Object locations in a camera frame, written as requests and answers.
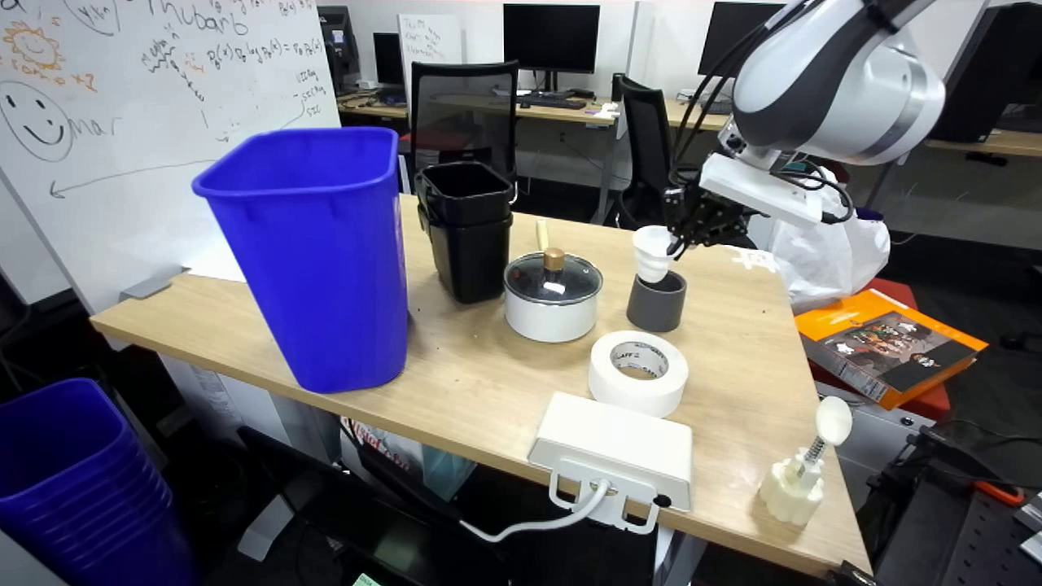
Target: white cable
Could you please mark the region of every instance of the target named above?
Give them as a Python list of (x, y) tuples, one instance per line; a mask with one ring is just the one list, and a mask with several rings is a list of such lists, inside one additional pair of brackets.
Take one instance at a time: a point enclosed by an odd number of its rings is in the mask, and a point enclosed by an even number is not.
[(590, 518), (608, 496), (608, 483), (598, 483), (596, 492), (576, 505), (576, 511), (563, 516), (563, 518), (555, 518), (555, 522), (521, 522), (521, 524), (512, 524), (497, 533), (485, 533), (479, 527), (472, 527), (468, 522), (458, 522), (466, 531), (472, 531), (479, 540), (488, 540), (488, 545), (500, 545), (503, 538), (512, 533), (521, 533), (521, 531), (563, 531), (563, 527), (573, 527), (579, 524), (584, 518)]

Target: smiley face drawing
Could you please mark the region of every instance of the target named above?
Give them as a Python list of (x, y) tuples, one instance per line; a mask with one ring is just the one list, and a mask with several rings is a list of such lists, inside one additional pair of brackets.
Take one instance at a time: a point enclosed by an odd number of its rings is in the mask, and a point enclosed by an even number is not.
[(0, 83), (0, 119), (37, 160), (64, 160), (72, 151), (68, 114), (31, 85)]

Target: monitor screen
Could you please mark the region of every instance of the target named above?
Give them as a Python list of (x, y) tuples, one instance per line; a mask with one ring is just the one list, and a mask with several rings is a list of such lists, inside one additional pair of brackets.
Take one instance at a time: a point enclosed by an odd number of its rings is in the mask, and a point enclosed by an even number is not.
[[(702, 45), (702, 62), (697, 66), (701, 75), (710, 75), (710, 69), (755, 25), (762, 25), (769, 18), (774, 18), (781, 2), (717, 2), (708, 45)], [(742, 69), (744, 56), (752, 45), (733, 58), (733, 71)]]
[(374, 33), (371, 44), (374, 44), (374, 52), (378, 52), (378, 83), (381, 85), (405, 85), (398, 33)]
[(598, 7), (503, 2), (503, 58), (518, 69), (591, 71)]

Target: white cup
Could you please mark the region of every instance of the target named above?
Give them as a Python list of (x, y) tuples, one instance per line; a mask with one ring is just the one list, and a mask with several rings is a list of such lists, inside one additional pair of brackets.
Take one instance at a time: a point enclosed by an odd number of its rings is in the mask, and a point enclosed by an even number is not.
[(632, 234), (637, 277), (646, 285), (658, 285), (670, 273), (674, 266), (670, 243), (674, 243), (674, 234), (665, 225), (646, 225)]

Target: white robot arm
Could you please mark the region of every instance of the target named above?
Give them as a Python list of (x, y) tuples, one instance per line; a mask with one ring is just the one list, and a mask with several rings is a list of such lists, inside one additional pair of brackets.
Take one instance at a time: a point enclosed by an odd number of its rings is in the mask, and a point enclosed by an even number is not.
[(773, 177), (781, 153), (880, 167), (916, 151), (940, 119), (945, 83), (907, 52), (903, 25), (934, 0), (804, 0), (742, 66), (733, 155), (714, 153), (701, 188), (781, 223), (838, 223)]

